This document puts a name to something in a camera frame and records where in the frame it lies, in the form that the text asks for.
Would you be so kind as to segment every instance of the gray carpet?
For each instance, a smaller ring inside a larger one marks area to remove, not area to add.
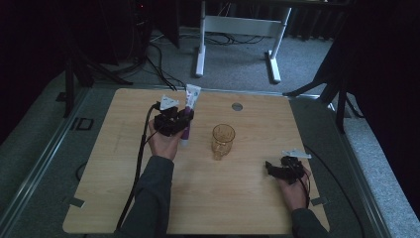
[[[273,39],[263,39],[252,45],[207,45],[204,76],[201,78],[194,76],[197,39],[182,39],[179,50],[166,40],[155,41],[155,44],[162,51],[162,69],[185,83],[209,89],[267,93],[290,91],[310,82],[331,46],[331,42],[320,40],[302,42],[298,39],[284,39],[277,57],[282,83],[275,84],[270,81],[263,54],[271,48]],[[155,48],[150,47],[148,55],[158,64],[158,51]],[[151,65],[146,63],[135,74],[129,72],[123,76],[135,83],[133,87],[162,86],[162,82],[148,72],[151,70]],[[62,231],[62,221],[68,210],[68,205],[62,203],[62,199],[74,194],[78,184],[74,173],[78,166],[88,159],[113,92],[118,87],[121,86],[109,79],[97,79],[77,113],[79,118],[95,120],[92,130],[66,132],[49,169],[11,230],[10,237],[82,237]],[[320,86],[308,93],[320,94],[322,89]],[[54,130],[65,121],[61,118],[63,103],[55,102],[60,91],[63,91],[63,75],[52,81],[19,127],[0,148],[1,212],[4,212],[27,172],[42,154]],[[353,158],[343,149],[341,141],[346,138],[337,132],[333,112],[326,105],[313,99],[293,99],[291,105],[303,143],[314,150],[331,168],[361,217],[367,237],[375,237],[349,173],[348,160]],[[361,229],[355,215],[331,175],[320,165],[318,159],[313,159],[311,166],[320,193],[330,201],[325,205],[325,209],[332,237],[361,237]],[[112,235],[96,234],[88,237]]]

